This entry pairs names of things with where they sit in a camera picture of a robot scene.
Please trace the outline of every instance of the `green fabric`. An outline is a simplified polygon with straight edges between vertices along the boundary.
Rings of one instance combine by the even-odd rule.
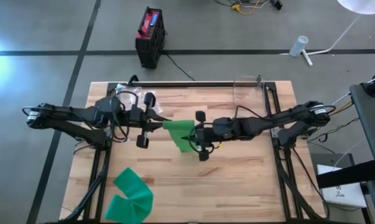
[[[170,137],[176,144],[176,146],[180,149],[180,152],[192,152],[193,149],[191,148],[188,140],[182,139],[183,137],[187,138],[190,135],[190,132],[194,128],[194,121],[193,120],[186,120],[186,121],[163,121],[162,127],[165,130],[168,130]]]
[[[152,210],[150,188],[131,168],[126,168],[113,182],[128,199],[114,195],[104,217],[124,224],[142,223]]]

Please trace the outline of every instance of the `white pole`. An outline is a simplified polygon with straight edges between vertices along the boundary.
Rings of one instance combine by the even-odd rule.
[[[313,65],[313,62],[310,60],[309,55],[307,55],[306,50],[304,49],[302,51],[303,57],[306,59],[307,64],[311,67]]]
[[[318,51],[318,52],[310,52],[310,53],[307,53],[307,55],[322,54],[322,53],[327,53],[330,50],[332,50],[335,47],[335,45],[342,39],[342,37],[350,30],[350,28],[353,27],[353,25],[357,22],[357,20],[359,18],[360,18],[360,14],[358,14],[356,16],[356,18],[354,19],[354,21],[348,26],[348,28],[346,28],[345,31],[343,31],[343,33],[339,36],[339,38],[335,41],[335,43],[329,49],[321,50],[321,51]]]

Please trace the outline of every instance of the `wooden table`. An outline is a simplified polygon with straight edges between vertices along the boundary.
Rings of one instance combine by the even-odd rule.
[[[91,83],[86,106],[92,106],[104,97],[107,86],[107,82]],[[281,109],[295,106],[291,82],[276,82],[276,86]],[[231,87],[149,89],[155,91],[157,103],[163,109],[160,115],[172,120],[195,119],[198,110],[206,112],[208,122],[234,115]],[[237,103],[264,115],[260,88],[238,88],[235,93]],[[252,116],[243,110],[239,114]],[[163,129],[150,133],[148,149],[136,147],[135,140],[140,131],[131,129],[129,142],[113,144],[102,222],[109,222],[103,214],[113,195],[124,196],[113,180],[127,167],[132,168],[154,194],[153,210],[145,222],[285,221],[269,132],[263,132],[252,141],[224,142],[208,161],[200,162],[195,152],[181,154]],[[298,140],[295,149],[316,181],[307,143]],[[67,216],[68,210],[72,210],[86,193],[93,154],[94,150],[84,149],[74,156],[60,218]],[[322,201],[294,155],[292,161],[301,194],[318,214],[324,216]],[[294,214],[292,197],[287,191]],[[96,201],[95,197],[91,216]]]

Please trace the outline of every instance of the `white lamp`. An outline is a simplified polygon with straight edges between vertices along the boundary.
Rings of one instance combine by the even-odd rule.
[[[342,39],[342,37],[350,30],[350,28],[357,22],[357,20],[360,18],[360,15],[373,15],[375,14],[375,0],[338,0],[339,4],[343,6],[345,9],[355,12],[358,15],[353,20],[353,22],[346,28],[345,31],[337,38],[337,40],[334,42],[333,45],[329,49],[321,50],[318,52],[310,52],[304,54],[307,55],[315,55],[315,54],[322,54],[327,53],[330,50],[332,50],[335,45]],[[305,56],[306,61],[311,65],[311,61],[308,56]]]

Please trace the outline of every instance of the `black equipment stand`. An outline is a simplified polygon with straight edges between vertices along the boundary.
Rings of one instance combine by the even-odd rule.
[[[365,182],[368,191],[364,193],[371,195],[375,206],[375,81],[352,85],[350,91],[374,160],[318,175],[317,182],[321,189]]]

